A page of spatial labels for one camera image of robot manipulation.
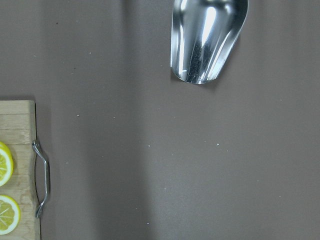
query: shiny metal surface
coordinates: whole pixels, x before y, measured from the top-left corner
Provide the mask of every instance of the shiny metal surface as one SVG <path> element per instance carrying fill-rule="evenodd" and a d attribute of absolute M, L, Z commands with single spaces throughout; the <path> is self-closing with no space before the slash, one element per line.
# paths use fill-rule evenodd
<path fill-rule="evenodd" d="M 49 200 L 49 195 L 50 195 L 50 167 L 49 167 L 49 162 L 45 158 L 40 143 L 38 140 L 34 140 L 32 142 L 32 148 L 35 151 L 35 153 L 42 159 L 43 164 L 44 164 L 44 190 L 45 190 L 45 195 L 42 200 L 42 202 L 39 204 L 35 211 L 35 217 L 40 218 L 41 214 L 43 212 L 44 206 L 46 202 Z"/>
<path fill-rule="evenodd" d="M 171 32 L 174 74 L 193 84 L 216 79 L 247 11 L 248 0 L 175 0 Z"/>

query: citrus fruit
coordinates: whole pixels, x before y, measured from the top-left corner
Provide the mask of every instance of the citrus fruit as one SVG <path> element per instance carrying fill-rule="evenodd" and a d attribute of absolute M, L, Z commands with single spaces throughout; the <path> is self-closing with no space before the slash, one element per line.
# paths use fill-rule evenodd
<path fill-rule="evenodd" d="M 11 152 L 6 145 L 0 145 L 0 186 L 11 178 L 14 171 L 14 162 Z"/>
<path fill-rule="evenodd" d="M 0 195 L 0 235 L 12 232 L 20 221 L 17 202 L 6 195 Z"/>

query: yellow lemon slice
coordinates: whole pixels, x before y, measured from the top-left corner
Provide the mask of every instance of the yellow lemon slice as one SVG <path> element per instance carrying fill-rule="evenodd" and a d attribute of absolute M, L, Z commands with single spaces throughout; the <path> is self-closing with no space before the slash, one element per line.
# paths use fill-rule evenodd
<path fill-rule="evenodd" d="M 12 232 L 20 221 L 17 202 L 6 195 L 0 195 L 0 235 Z"/>
<path fill-rule="evenodd" d="M 0 145 L 0 187 L 9 181 L 14 171 L 11 152 L 6 145 Z"/>

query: stainless steel scoop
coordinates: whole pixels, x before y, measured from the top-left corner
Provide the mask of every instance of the stainless steel scoop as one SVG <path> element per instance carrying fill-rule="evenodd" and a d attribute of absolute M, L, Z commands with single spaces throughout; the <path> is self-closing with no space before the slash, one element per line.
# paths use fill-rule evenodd
<path fill-rule="evenodd" d="M 247 11 L 248 0 L 175 0 L 170 62 L 174 74 L 192 84 L 216 79 Z"/>

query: gray tabletop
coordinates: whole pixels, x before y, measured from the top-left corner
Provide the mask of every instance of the gray tabletop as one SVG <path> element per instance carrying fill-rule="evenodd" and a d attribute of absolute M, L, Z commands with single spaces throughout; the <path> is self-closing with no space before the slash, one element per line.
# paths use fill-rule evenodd
<path fill-rule="evenodd" d="M 0 100 L 35 100 L 51 163 L 42 239 L 319 239 L 319 1 L 250 1 L 205 85 L 171 73 L 172 8 L 0 2 Z"/>

